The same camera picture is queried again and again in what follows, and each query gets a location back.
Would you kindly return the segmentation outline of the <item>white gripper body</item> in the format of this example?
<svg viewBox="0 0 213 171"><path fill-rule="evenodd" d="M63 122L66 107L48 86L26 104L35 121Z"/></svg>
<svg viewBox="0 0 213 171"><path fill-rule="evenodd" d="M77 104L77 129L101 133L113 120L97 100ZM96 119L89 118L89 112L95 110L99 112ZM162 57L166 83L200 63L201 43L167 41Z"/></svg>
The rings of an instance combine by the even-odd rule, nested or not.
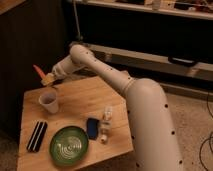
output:
<svg viewBox="0 0 213 171"><path fill-rule="evenodd" d="M70 56L67 56L53 66L52 74L56 80L61 80L67 78L79 69L80 66L74 63Z"/></svg>

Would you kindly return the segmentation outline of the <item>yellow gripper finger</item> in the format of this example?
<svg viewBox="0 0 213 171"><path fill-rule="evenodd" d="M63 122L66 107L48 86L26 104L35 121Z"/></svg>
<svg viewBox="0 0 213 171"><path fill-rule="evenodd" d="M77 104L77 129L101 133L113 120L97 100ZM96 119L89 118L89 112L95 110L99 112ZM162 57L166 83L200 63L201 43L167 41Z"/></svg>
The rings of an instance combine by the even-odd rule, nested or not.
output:
<svg viewBox="0 0 213 171"><path fill-rule="evenodd" d="M54 75L48 73L42 80L41 83L43 86L52 86L53 82L55 81Z"/></svg>

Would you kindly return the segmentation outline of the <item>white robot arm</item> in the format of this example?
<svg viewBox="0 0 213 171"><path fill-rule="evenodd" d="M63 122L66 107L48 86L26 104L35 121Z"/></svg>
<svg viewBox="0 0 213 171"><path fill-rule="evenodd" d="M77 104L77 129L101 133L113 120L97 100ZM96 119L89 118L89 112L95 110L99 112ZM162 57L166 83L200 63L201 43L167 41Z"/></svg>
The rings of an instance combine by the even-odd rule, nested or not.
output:
<svg viewBox="0 0 213 171"><path fill-rule="evenodd" d="M156 81L126 75L97 59L87 47L75 44L42 77L42 84L51 85L83 67L92 69L126 100L137 171L184 171L167 97Z"/></svg>

